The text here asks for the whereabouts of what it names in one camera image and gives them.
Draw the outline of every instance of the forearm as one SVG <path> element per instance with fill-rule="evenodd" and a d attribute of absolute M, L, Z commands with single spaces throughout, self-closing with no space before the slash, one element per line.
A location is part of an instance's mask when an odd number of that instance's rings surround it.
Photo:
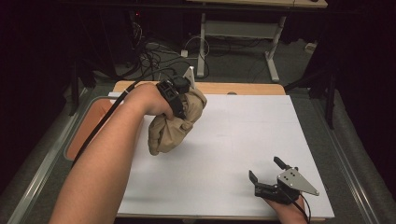
<path fill-rule="evenodd" d="M 51 222 L 114 221 L 128 182 L 135 136 L 143 116 L 144 111 L 138 106 L 119 106 L 71 170 Z"/>

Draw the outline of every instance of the dark background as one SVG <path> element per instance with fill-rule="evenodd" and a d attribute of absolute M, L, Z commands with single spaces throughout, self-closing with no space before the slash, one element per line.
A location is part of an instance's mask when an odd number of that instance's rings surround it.
<path fill-rule="evenodd" d="M 137 55 L 125 50 L 131 42 L 121 10 L 76 10 L 55 3 L 8 0 L 0 6 L 1 192 L 63 109 L 63 92 L 70 84 L 75 64 L 81 64 L 77 73 L 84 84 L 93 86 L 90 70 L 99 69 L 111 76 L 115 63 L 132 61 Z M 328 3 L 327 10 L 357 13 L 291 13 L 281 40 L 319 40 L 304 76 L 312 76 L 323 67 L 336 73 L 336 87 L 346 111 L 395 197 L 395 3 Z M 180 46 L 188 34 L 198 34 L 200 15 L 142 10 L 139 20 L 154 35 Z M 315 79 L 307 86 L 322 82 Z"/>

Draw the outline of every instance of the table leg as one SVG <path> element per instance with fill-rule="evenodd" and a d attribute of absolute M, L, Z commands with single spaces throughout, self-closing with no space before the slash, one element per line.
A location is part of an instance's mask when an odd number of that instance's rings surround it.
<path fill-rule="evenodd" d="M 274 54 L 277 47 L 277 43 L 279 42 L 280 35 L 282 34 L 283 27 L 285 25 L 286 17 L 281 17 L 276 29 L 275 36 L 273 38 L 272 46 L 269 51 L 265 51 L 265 60 L 268 64 L 268 69 L 270 71 L 271 79 L 273 82 L 279 82 L 279 76 L 277 75 L 275 63 L 274 63 Z"/>
<path fill-rule="evenodd" d="M 197 64 L 197 76 L 203 77 L 205 73 L 205 21 L 206 14 L 202 14 L 201 18 L 201 40 Z"/>

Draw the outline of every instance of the metal gripper jaw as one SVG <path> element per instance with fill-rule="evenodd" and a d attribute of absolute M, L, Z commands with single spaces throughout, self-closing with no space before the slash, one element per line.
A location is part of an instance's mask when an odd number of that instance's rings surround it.
<path fill-rule="evenodd" d="M 277 203 L 290 204 L 300 196 L 300 191 L 319 196 L 319 192 L 298 172 L 298 168 L 291 168 L 280 158 L 274 157 L 274 162 L 286 170 L 277 176 L 277 184 L 266 185 L 259 182 L 253 172 L 248 177 L 254 185 L 254 195 Z"/>

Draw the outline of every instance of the black cable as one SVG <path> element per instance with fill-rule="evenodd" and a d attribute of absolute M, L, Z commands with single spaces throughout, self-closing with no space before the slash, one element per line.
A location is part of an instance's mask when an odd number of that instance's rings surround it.
<path fill-rule="evenodd" d="M 144 80 L 146 77 L 151 76 L 154 73 L 160 72 L 162 70 L 172 70 L 174 72 L 174 76 L 177 74 L 176 70 L 170 67 L 165 67 L 161 68 L 158 70 L 155 70 L 153 72 L 150 72 L 146 75 L 143 75 L 139 79 L 137 79 L 134 83 L 132 83 L 121 95 L 119 98 L 117 98 L 116 102 L 113 104 L 113 106 L 110 107 L 110 109 L 106 112 L 105 116 L 99 121 L 99 123 L 96 125 L 96 127 L 92 130 L 88 138 L 85 140 L 85 142 L 82 144 L 80 150 L 78 151 L 77 156 L 75 157 L 72 168 L 78 161 L 79 157 L 82 155 L 82 153 L 85 151 L 86 147 L 88 144 L 91 142 L 91 140 L 96 136 L 96 134 L 99 132 L 99 130 L 103 127 L 103 125 L 107 122 L 107 120 L 110 118 L 110 116 L 113 114 L 113 112 L 116 110 L 116 108 L 120 105 L 120 103 L 124 100 L 124 98 L 128 95 L 130 91 L 134 89 L 134 87 L 142 80 Z"/>
<path fill-rule="evenodd" d="M 303 197 L 303 199 L 306 203 L 306 206 L 308 207 L 308 223 L 309 223 L 309 222 L 311 222 L 311 207 L 309 206 L 309 203 L 306 200 L 306 198 L 303 196 L 303 194 L 300 193 L 300 195 L 301 195 L 301 197 Z"/>
<path fill-rule="evenodd" d="M 300 210 L 301 213 L 303 213 L 304 219 L 305 219 L 306 223 L 309 224 L 310 221 L 311 221 L 311 220 L 310 220 L 310 219 L 311 219 L 311 209 L 309 209 L 309 218 L 308 218 L 308 216 L 307 216 L 306 213 L 305 213 L 305 210 L 304 210 L 299 204 L 297 204 L 297 202 L 295 202 L 295 201 L 289 196 L 289 194 L 287 194 L 285 191 L 283 191 L 282 188 L 278 188 L 278 189 L 279 189 L 279 191 L 282 192 L 286 197 L 288 197 L 288 199 L 290 200 L 290 202 L 293 203 L 294 206 L 296 206 L 297 209 Z"/>

